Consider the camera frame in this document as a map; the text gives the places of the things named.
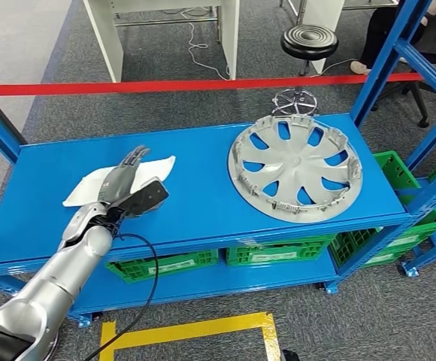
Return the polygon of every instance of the white paper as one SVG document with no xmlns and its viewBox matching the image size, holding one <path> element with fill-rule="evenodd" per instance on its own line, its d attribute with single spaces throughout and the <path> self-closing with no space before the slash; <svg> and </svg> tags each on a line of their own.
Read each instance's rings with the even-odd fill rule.
<svg viewBox="0 0 436 361">
<path fill-rule="evenodd" d="M 133 185 L 131 185 L 131 193 L 141 189 L 143 184 L 153 177 L 158 177 L 161 182 L 164 181 L 174 167 L 175 159 L 176 157 L 174 156 L 170 156 L 166 159 L 140 163 L 134 175 Z M 115 168 L 97 169 L 83 177 L 66 200 L 63 202 L 63 205 L 64 207 L 80 207 L 97 201 L 97 194 L 100 192 L 103 181 Z"/>
</svg>

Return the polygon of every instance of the lower shelf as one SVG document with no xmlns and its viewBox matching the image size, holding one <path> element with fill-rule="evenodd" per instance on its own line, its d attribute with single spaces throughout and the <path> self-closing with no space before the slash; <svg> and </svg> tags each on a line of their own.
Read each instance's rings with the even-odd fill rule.
<svg viewBox="0 0 436 361">
<path fill-rule="evenodd" d="M 252 266 L 227 266 L 220 255 L 216 265 L 158 278 L 152 304 L 314 284 L 336 278 L 328 250 L 314 261 Z M 152 280 L 127 284 L 102 263 L 91 276 L 72 312 L 89 314 L 139 307 L 146 303 L 152 286 Z"/>
</svg>

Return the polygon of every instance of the yellow floor tape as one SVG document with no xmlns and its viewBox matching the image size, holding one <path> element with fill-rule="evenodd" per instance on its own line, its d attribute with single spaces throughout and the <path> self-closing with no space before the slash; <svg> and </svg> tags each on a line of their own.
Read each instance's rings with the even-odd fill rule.
<svg viewBox="0 0 436 361">
<path fill-rule="evenodd" d="M 123 348 L 161 344 L 163 342 L 257 328 L 262 329 L 268 361 L 280 361 L 281 352 L 277 338 L 277 331 L 273 321 L 273 315 L 265 312 L 128 332 L 103 350 L 100 355 L 100 361 L 114 361 L 114 351 Z M 101 345 L 103 345 L 116 334 L 116 322 L 103 322 L 101 330 Z"/>
</svg>

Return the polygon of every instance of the blue shelf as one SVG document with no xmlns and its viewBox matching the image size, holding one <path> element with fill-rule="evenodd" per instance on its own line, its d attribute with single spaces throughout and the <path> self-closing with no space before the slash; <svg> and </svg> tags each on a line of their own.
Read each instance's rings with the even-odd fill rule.
<svg viewBox="0 0 436 361">
<path fill-rule="evenodd" d="M 180 129 L 24 146 L 0 205 L 0 275 L 33 271 L 55 252 L 76 208 L 61 203 L 82 177 L 115 165 L 137 144 L 151 148 L 146 160 L 177 156 L 164 182 L 170 192 L 158 211 L 126 220 L 122 232 L 152 242 L 159 255 L 230 247 L 249 240 L 321 235 L 406 221 L 400 204 L 349 114 L 319 117 L 350 139 L 363 166 L 359 197 L 331 220 L 296 224 L 275 220 L 244 201 L 232 184 L 226 160 L 248 124 Z M 370 202 L 377 198 L 380 202 Z M 105 260 L 150 256 L 136 239 L 116 240 Z"/>
<path fill-rule="evenodd" d="M 282 262 L 274 265 L 217 265 L 158 278 L 152 304 L 186 301 L 231 293 L 312 284 L 336 279 L 329 252 L 314 261 Z M 99 265 L 78 297 L 73 313 L 88 314 L 144 305 L 152 280 L 127 284 Z"/>
</svg>

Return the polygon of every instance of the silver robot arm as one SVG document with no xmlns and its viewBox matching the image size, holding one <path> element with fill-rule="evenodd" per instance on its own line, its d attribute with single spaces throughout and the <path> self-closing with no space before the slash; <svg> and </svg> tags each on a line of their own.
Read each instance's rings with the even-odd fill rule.
<svg viewBox="0 0 436 361">
<path fill-rule="evenodd" d="M 41 361 L 93 270 L 112 246 L 104 226 L 90 226 L 106 209 L 81 207 L 63 233 L 57 253 L 18 294 L 0 307 L 0 361 Z"/>
<path fill-rule="evenodd" d="M 41 361 L 68 310 L 112 246 L 124 217 L 156 208 L 168 193 L 153 178 L 130 194 L 144 147 L 110 172 L 99 201 L 77 211 L 57 251 L 17 295 L 0 307 L 0 361 Z"/>
</svg>

